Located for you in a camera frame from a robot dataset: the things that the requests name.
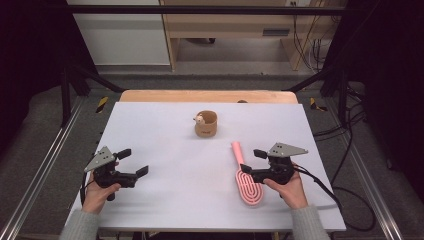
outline wooden cup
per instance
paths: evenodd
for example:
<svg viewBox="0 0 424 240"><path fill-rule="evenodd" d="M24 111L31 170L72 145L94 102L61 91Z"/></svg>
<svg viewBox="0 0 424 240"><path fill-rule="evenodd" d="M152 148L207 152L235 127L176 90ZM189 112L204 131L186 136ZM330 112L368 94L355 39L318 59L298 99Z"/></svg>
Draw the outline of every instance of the wooden cup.
<svg viewBox="0 0 424 240"><path fill-rule="evenodd" d="M218 128L218 116L216 113L213 111L204 110L199 112L196 116L199 115L203 117L205 123L196 123L194 126L194 131L196 132L197 136L203 138L215 136Z"/></svg>

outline white cabinet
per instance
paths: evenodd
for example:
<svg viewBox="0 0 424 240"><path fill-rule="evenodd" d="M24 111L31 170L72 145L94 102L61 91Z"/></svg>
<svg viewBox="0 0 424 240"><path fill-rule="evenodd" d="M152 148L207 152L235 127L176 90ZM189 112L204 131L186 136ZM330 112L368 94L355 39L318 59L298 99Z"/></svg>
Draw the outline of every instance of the white cabinet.
<svg viewBox="0 0 424 240"><path fill-rule="evenodd" d="M68 0L69 5L159 5L157 0ZM96 65L169 65L159 14L74 14Z"/></svg>

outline gray sleeve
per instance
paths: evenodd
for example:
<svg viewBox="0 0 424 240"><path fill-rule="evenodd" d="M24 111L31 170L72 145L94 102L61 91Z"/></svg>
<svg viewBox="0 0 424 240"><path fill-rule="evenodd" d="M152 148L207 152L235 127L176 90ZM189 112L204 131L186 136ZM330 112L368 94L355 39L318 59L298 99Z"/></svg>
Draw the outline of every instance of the gray sleeve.
<svg viewBox="0 0 424 240"><path fill-rule="evenodd" d="M315 206L293 209L293 236L296 240L323 240L330 239L319 219Z"/></svg>
<svg viewBox="0 0 424 240"><path fill-rule="evenodd" d="M97 228L99 227L99 216L93 213L86 213L75 210L65 228L62 230L60 240L70 239L96 239Z"/></svg>

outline person's arm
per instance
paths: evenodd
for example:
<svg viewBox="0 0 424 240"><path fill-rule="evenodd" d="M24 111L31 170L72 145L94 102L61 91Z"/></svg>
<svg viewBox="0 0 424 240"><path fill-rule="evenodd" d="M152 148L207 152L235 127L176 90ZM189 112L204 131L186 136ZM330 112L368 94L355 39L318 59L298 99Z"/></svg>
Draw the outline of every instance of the person's arm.
<svg viewBox="0 0 424 240"><path fill-rule="evenodd" d="M96 239L99 227L99 214L103 209L107 197L121 188L118 183L108 188L101 188L90 176L85 201L81 210L75 210L65 228L62 230L60 240L70 239Z"/></svg>
<svg viewBox="0 0 424 240"><path fill-rule="evenodd" d="M271 179L265 179L264 183L277 191L291 208L294 239L330 239L319 219L317 208L308 205L299 172L295 171L286 185L280 185Z"/></svg>

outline metal rail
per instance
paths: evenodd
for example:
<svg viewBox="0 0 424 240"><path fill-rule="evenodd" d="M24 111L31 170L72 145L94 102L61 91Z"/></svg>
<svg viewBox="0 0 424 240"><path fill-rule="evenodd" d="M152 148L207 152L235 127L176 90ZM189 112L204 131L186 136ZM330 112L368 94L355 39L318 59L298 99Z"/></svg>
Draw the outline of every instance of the metal rail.
<svg viewBox="0 0 424 240"><path fill-rule="evenodd" d="M70 120L68 121L68 124L60 128L37 173L32 179L31 184L19 202L18 207L15 209L5 227L2 229L0 233L1 240L13 240L18 235L19 230L21 229L26 217L28 216L32 205L40 193L41 188L43 187L43 184L46 181L48 174L57 159L57 156L59 155L72 127L74 126L76 119L78 118L84 103L84 97L77 97L77 100L73 106L73 113Z"/></svg>
<svg viewBox="0 0 424 240"><path fill-rule="evenodd" d="M329 107L329 111L332 114L333 118L337 121L338 117L336 114L336 104L334 99L326 99L327 106ZM349 133L346 132L342 135L343 143L345 146L348 146L349 143ZM364 188L365 194L367 195L368 200L370 201L370 205L372 206L374 213L380 223L381 229L386 235L387 239L390 240L402 240L402 234L390 213L389 208L384 201L383 196L374 179L371 177L371 174L368 172L367 167L364 164L364 161L359 154L358 149L356 148L355 143L352 142L350 147L350 155L352 157L352 165L358 174L359 180L361 181L362 187Z"/></svg>

